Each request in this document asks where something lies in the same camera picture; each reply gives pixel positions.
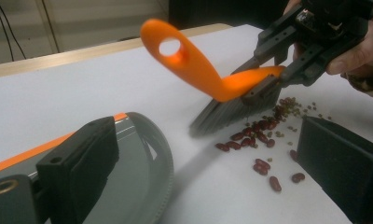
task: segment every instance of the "metal grommet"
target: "metal grommet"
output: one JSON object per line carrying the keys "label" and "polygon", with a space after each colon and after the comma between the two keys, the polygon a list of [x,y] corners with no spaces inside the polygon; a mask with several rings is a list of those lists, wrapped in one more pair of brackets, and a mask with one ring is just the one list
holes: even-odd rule
{"label": "metal grommet", "polygon": [[18,180],[10,179],[0,183],[0,194],[7,193],[19,185]]}

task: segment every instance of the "hole in handle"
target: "hole in handle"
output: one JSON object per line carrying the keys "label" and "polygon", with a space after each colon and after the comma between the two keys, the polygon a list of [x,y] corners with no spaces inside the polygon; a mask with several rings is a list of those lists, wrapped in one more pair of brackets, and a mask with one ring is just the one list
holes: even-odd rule
{"label": "hole in handle", "polygon": [[159,53],[162,56],[170,57],[175,55],[181,48],[180,40],[176,38],[166,38],[159,45]]}

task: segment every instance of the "black cable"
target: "black cable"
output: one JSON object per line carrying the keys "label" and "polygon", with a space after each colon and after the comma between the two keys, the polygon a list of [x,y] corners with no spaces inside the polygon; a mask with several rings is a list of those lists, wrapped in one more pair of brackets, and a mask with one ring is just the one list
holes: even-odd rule
{"label": "black cable", "polygon": [[11,52],[12,62],[14,62],[15,59],[14,59],[14,57],[13,57],[13,52],[12,52],[11,43],[9,42],[9,38],[8,38],[8,34],[7,34],[7,30],[6,30],[6,27],[4,26],[4,23],[3,23],[3,20],[2,20],[2,18],[1,18],[1,15],[0,15],[0,22],[1,22],[1,26],[3,26],[4,34],[6,34],[7,43],[8,43],[8,46],[9,46],[9,51]]}
{"label": "black cable", "polygon": [[24,55],[24,52],[23,52],[23,49],[21,49],[21,45],[19,44],[18,40],[16,39],[15,35],[13,34],[13,31],[12,31],[12,28],[11,28],[11,25],[9,24],[9,21],[8,21],[8,18],[7,18],[7,15],[6,13],[4,12],[3,8],[1,7],[0,5],[0,10],[1,12],[3,13],[3,16],[4,18],[6,18],[6,22],[8,24],[8,28],[9,28],[9,31],[11,32],[16,44],[18,45],[19,49],[21,50],[21,54],[23,55],[23,58],[26,59],[26,55]]}

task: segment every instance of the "wooden table edge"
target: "wooden table edge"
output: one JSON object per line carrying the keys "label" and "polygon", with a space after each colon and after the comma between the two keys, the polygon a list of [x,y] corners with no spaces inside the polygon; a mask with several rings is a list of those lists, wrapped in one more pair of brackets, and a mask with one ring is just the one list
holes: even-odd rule
{"label": "wooden table edge", "polygon": [[[209,34],[212,32],[221,31],[228,28],[230,28],[229,25],[223,23],[216,23],[212,25],[185,29],[181,32],[185,36],[191,37],[195,35]],[[136,49],[141,47],[142,45],[143,43],[141,39],[135,38],[85,49],[76,49],[57,54],[51,54],[33,59],[21,60],[11,63],[0,63],[0,77],[6,77],[23,72],[36,71],[68,63],[76,63],[111,53],[121,52],[123,50]]]}

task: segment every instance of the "red kidney bean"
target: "red kidney bean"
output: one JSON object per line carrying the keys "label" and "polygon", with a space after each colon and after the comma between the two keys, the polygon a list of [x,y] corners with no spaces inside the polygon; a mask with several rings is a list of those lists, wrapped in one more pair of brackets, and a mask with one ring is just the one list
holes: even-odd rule
{"label": "red kidney bean", "polygon": [[222,143],[217,143],[215,144],[216,148],[221,149],[223,151],[229,151],[229,147],[225,144]]}
{"label": "red kidney bean", "polygon": [[280,105],[286,105],[286,101],[285,101],[284,99],[280,99],[280,100],[279,100],[279,104],[280,104]]}
{"label": "red kidney bean", "polygon": [[280,185],[279,179],[276,176],[271,176],[269,178],[270,186],[274,191],[282,191],[282,186]]}
{"label": "red kidney bean", "polygon": [[232,139],[233,141],[239,141],[241,140],[242,138],[244,138],[244,134],[243,133],[235,133],[233,134],[230,139]]}
{"label": "red kidney bean", "polygon": [[262,119],[258,122],[258,125],[259,125],[259,128],[262,130],[262,131],[265,131],[268,129],[269,127],[269,122],[265,119]]}
{"label": "red kidney bean", "polygon": [[267,170],[270,169],[270,165],[267,162],[262,161],[261,159],[256,159],[256,164],[263,166]]}
{"label": "red kidney bean", "polygon": [[274,147],[274,144],[276,144],[276,141],[274,141],[274,139],[269,139],[268,142],[266,143],[266,146]]}
{"label": "red kidney bean", "polygon": [[305,175],[302,173],[296,173],[291,176],[292,182],[299,183],[301,180],[305,179]]}
{"label": "red kidney bean", "polygon": [[267,175],[268,174],[268,170],[265,169],[265,167],[263,167],[262,165],[259,165],[257,163],[253,166],[253,169],[255,171],[257,171],[260,175]]}
{"label": "red kidney bean", "polygon": [[297,152],[295,150],[290,150],[289,151],[289,155],[291,156],[292,160],[293,161],[296,161],[297,162]]}
{"label": "red kidney bean", "polygon": [[259,141],[261,141],[263,143],[267,143],[268,142],[268,137],[266,135],[264,135],[263,133],[261,133],[261,132],[257,133],[256,137],[259,139]]}
{"label": "red kidney bean", "polygon": [[259,133],[259,132],[260,132],[259,124],[255,123],[253,125],[253,133]]}
{"label": "red kidney bean", "polygon": [[243,133],[245,136],[250,136],[252,131],[253,131],[253,128],[248,127],[248,128],[243,129],[243,130],[242,130],[242,133]]}
{"label": "red kidney bean", "polygon": [[250,147],[253,147],[256,144],[256,139],[254,137],[250,138]]}
{"label": "red kidney bean", "polygon": [[276,123],[276,121],[273,120],[273,121],[269,122],[268,130],[273,130],[273,129],[276,128],[276,126],[277,126],[277,123]]}
{"label": "red kidney bean", "polygon": [[226,145],[228,146],[228,147],[231,147],[231,148],[233,148],[233,149],[240,149],[242,146],[240,146],[240,144],[239,143],[237,143],[237,142],[234,142],[234,141],[229,141],[229,142],[227,142],[226,143]]}
{"label": "red kidney bean", "polygon": [[242,147],[248,147],[250,146],[250,144],[251,144],[251,138],[244,138],[242,139],[242,142],[240,143]]}

